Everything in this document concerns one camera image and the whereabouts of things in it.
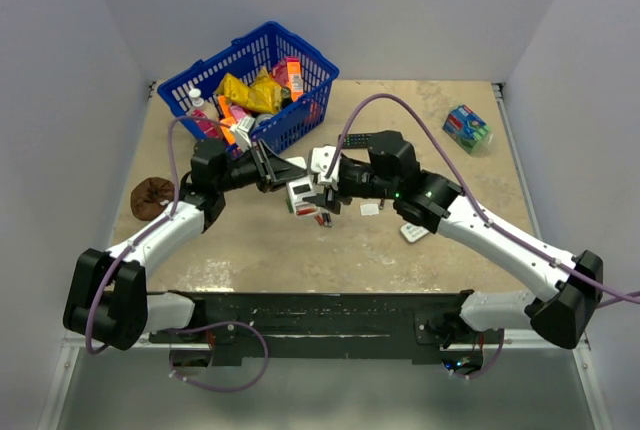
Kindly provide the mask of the white grey remote control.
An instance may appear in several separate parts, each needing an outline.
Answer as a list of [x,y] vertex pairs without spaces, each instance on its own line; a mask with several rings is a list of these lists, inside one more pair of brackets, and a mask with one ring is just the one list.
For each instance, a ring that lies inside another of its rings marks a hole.
[[429,231],[424,227],[415,226],[409,223],[402,225],[399,231],[402,237],[409,244],[414,244],[429,234]]

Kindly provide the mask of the blue plastic shopping basket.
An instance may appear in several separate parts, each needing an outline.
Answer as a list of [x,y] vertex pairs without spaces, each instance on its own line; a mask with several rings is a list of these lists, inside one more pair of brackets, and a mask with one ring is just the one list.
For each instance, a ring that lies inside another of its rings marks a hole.
[[180,117],[190,112],[192,100],[188,92],[196,88],[204,100],[217,106],[224,123],[230,124],[229,105],[216,95],[223,77],[230,74],[249,86],[263,69],[290,89],[292,101],[276,115],[257,123],[250,137],[265,141],[280,153],[324,121],[331,85],[339,69],[306,40],[276,22],[267,22],[234,39],[218,54],[196,61],[162,83],[158,94],[171,113]]

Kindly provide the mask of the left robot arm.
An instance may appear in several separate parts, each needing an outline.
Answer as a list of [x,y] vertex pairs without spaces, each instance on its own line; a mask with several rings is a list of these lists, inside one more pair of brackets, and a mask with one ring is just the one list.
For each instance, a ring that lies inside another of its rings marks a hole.
[[147,280],[169,257],[206,232],[225,207],[226,193],[254,185],[277,191],[307,174],[302,157],[284,159],[258,142],[234,158],[219,140],[197,143],[178,198],[152,222],[107,249],[78,258],[63,315],[64,327],[85,338],[96,355],[108,347],[131,348],[145,333],[173,331],[200,340],[207,318],[195,301],[176,292],[150,294]]

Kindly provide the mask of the black TV remote control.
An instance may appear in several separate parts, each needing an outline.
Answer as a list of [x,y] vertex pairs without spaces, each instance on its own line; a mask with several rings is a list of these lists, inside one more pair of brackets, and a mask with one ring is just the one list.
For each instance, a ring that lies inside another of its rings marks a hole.
[[367,149],[371,133],[348,133],[344,137],[342,148],[344,150]]

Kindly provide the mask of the blue green sponge pack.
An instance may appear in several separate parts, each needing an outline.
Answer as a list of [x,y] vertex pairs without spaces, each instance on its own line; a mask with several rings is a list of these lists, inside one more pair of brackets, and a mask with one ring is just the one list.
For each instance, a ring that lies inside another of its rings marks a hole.
[[469,155],[490,151],[493,133],[489,125],[467,105],[452,109],[442,126],[444,132]]

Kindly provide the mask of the yellow snack bag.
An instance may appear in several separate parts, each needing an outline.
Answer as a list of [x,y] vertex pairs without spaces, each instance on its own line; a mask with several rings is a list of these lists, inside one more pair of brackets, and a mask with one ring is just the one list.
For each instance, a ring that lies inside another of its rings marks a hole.
[[227,73],[221,80],[216,95],[224,96],[231,103],[260,114],[277,114],[282,105],[282,87],[263,66],[250,85]]

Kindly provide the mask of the brown crumpled cloth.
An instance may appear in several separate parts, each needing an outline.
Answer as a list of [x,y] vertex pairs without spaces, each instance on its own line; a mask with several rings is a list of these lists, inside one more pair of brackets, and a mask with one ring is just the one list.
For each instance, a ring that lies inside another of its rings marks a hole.
[[130,209],[134,218],[152,221],[174,198],[174,184],[164,178],[150,177],[141,181],[130,193]]

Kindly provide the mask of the white battery cover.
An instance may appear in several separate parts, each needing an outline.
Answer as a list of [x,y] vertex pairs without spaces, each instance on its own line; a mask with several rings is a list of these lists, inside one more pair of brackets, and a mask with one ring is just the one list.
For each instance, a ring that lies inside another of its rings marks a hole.
[[362,203],[360,205],[360,214],[365,216],[376,216],[380,214],[380,207],[376,203]]

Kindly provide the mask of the white cap bottle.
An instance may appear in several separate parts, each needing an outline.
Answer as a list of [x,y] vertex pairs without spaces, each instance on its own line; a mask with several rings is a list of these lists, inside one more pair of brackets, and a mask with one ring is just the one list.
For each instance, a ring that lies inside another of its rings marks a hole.
[[202,97],[202,93],[198,88],[191,88],[188,91],[188,97],[191,102],[189,113],[191,115],[202,116],[207,110],[207,101]]

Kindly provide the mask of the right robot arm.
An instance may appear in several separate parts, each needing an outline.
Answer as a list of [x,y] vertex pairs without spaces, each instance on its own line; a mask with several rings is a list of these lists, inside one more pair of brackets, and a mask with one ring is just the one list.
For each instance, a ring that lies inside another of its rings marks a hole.
[[531,329],[557,347],[577,346],[602,299],[599,256],[555,248],[472,202],[460,185],[421,169],[414,147],[399,132],[373,134],[367,151],[366,162],[334,146],[311,151],[310,173],[325,189],[320,206],[338,212],[352,197],[390,200],[406,222],[475,251],[525,287],[461,292],[452,309],[428,324],[444,344],[466,343],[487,330]]

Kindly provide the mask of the orange pink box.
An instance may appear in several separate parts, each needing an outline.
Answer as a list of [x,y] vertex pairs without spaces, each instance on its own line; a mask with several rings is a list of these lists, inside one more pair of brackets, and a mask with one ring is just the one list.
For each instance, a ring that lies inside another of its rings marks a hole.
[[281,87],[289,89],[293,101],[297,101],[304,94],[302,66],[299,58],[284,57],[272,69],[272,76]]

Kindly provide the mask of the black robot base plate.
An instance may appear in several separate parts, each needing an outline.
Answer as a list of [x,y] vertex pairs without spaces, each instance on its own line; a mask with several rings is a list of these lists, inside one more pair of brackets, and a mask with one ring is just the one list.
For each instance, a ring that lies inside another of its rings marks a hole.
[[302,359],[409,360],[456,367],[482,363],[495,330],[466,328],[456,311],[468,297],[419,293],[195,293],[188,333],[159,331],[154,344],[213,348],[216,365],[268,355]]

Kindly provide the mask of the small orange box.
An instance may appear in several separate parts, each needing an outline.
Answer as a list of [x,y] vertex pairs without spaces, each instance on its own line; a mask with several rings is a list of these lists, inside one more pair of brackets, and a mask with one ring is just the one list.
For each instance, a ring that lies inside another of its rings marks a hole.
[[228,145],[234,145],[236,143],[235,136],[231,131],[231,127],[235,124],[236,120],[234,117],[225,117],[219,120],[220,130]]

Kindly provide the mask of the white red remote control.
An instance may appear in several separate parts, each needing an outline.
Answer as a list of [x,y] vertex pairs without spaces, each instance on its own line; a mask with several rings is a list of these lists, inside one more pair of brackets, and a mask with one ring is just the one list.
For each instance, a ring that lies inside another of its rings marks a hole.
[[317,195],[311,176],[289,181],[286,184],[289,207],[297,218],[314,217],[320,213],[312,200]]

